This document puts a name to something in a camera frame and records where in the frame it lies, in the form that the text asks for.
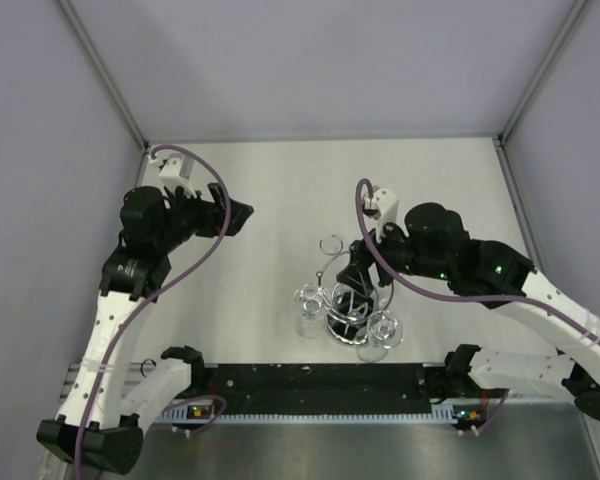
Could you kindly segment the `chrome wire wine glass rack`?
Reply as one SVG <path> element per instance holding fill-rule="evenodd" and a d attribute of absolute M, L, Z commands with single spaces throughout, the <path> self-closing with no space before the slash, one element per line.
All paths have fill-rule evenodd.
<path fill-rule="evenodd" d="M 374 288 L 367 295 L 355 292 L 336 279 L 349 260 L 350 248 L 344 239 L 336 234 L 327 235 L 319 241 L 319 249 L 326 256 L 316 279 L 326 292 L 327 331 L 336 342 L 357 348 L 356 334 L 371 315 L 389 308 L 394 287 Z"/>

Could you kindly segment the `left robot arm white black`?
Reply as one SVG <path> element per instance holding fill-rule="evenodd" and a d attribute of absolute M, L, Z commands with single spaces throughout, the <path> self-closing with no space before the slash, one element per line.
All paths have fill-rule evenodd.
<path fill-rule="evenodd" d="M 93 330 L 75 380 L 54 418 L 40 423 L 37 441 L 76 473 L 90 467 L 128 474 L 151 424 L 174 400 L 203 394 L 202 354 L 169 347 L 130 392 L 124 390 L 139 333 L 164 292 L 169 255 L 191 237 L 237 235 L 254 209 L 208 186 L 210 200 L 183 187 L 127 192 L 118 244 L 102 269 Z"/>

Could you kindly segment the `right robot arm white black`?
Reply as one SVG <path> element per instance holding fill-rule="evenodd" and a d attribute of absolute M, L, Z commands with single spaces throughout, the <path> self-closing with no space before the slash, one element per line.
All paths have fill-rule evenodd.
<path fill-rule="evenodd" d="M 375 284 L 400 283 L 425 298 L 476 303 L 533 330 L 553 355 L 522 355 L 461 345 L 445 359 L 446 380 L 456 394 L 512 390 L 572 401 L 600 422 L 600 317 L 562 293 L 515 249 L 470 238 L 459 215 L 437 203 L 411 209 L 405 225 L 384 219 L 379 200 L 358 200 L 362 239 L 350 247 L 339 282 L 369 295 Z M 378 279 L 370 278 L 376 268 Z"/>

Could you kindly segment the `clear glass on rack front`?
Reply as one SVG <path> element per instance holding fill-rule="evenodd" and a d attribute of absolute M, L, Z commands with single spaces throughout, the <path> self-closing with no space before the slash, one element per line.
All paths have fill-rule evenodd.
<path fill-rule="evenodd" d="M 398 316 L 389 310 L 376 312 L 356 334 L 358 358 L 363 363 L 378 363 L 403 338 L 404 327 Z"/>

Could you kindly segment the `clear glass on rack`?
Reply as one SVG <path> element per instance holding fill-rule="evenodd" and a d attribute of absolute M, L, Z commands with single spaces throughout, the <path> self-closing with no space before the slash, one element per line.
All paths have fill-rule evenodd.
<path fill-rule="evenodd" d="M 404 327 L 398 316 L 389 310 L 376 312 L 356 334 L 358 358 L 363 363 L 378 363 L 403 338 Z"/>
<path fill-rule="evenodd" d="M 296 333 L 305 339 L 316 339 L 327 328 L 326 292 L 316 284 L 306 284 L 294 295 L 293 314 Z"/>

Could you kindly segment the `clear glass on rack left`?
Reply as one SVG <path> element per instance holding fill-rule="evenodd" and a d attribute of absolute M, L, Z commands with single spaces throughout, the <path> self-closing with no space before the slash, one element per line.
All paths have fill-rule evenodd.
<path fill-rule="evenodd" d="M 306 284 L 294 295 L 293 314 L 296 333 L 305 339 L 316 339 L 327 328 L 326 292 L 316 284 Z"/>

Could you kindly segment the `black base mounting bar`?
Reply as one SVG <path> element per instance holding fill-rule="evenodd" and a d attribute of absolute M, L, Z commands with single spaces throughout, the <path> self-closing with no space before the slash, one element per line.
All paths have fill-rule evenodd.
<path fill-rule="evenodd" d="M 429 413 L 452 396 L 442 367 L 406 364 L 218 364 L 206 384 L 229 415 Z"/>

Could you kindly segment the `right aluminium frame post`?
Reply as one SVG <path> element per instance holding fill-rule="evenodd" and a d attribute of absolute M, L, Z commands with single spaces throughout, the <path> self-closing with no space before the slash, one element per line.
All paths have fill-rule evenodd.
<path fill-rule="evenodd" d="M 561 21 L 559 28 L 552 36 L 551 42 L 544 50 L 540 63 L 523 89 L 513 110 L 508 115 L 504 127 L 497 135 L 497 144 L 501 148 L 504 148 L 514 137 L 521 122 L 529 109 L 533 106 L 536 97 L 549 80 L 558 61 L 563 56 L 593 4 L 594 2 L 589 0 L 577 0 L 571 2 L 565 18 Z"/>

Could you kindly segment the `aluminium frame post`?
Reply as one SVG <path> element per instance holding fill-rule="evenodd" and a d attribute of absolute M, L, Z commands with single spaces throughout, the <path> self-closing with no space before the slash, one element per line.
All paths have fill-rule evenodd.
<path fill-rule="evenodd" d="M 497 144 L 501 148 L 504 148 L 514 137 L 521 122 L 529 109 L 533 106 L 536 97 L 549 80 L 558 61 L 563 56 L 593 4 L 594 2 L 589 0 L 577 0 L 571 2 L 565 18 L 561 21 L 559 28 L 552 36 L 551 42 L 544 50 L 540 63 L 523 89 L 513 110 L 508 115 L 504 127 L 497 135 Z"/>
<path fill-rule="evenodd" d="M 80 17 L 74 3 L 69 0 L 53 0 L 52 3 L 66 24 L 69 32 L 74 37 L 79 50 L 84 56 L 89 68 L 105 93 L 111 107 L 118 119 L 129 133 L 137 147 L 144 151 L 148 145 L 139 124 L 134 118 L 131 109 L 125 100 L 120 88 L 98 51 L 86 25 Z"/>

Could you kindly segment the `left aluminium frame post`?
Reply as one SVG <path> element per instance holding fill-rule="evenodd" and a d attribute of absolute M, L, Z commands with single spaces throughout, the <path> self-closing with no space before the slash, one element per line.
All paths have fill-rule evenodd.
<path fill-rule="evenodd" d="M 129 133 L 137 147 L 144 151 L 148 145 L 139 124 L 134 118 L 131 109 L 125 100 L 120 88 L 98 51 L 86 25 L 80 17 L 74 3 L 69 0 L 53 0 L 52 3 L 66 24 L 69 32 L 74 37 L 79 50 L 84 56 L 89 68 L 105 93 L 111 107 L 118 119 Z"/>

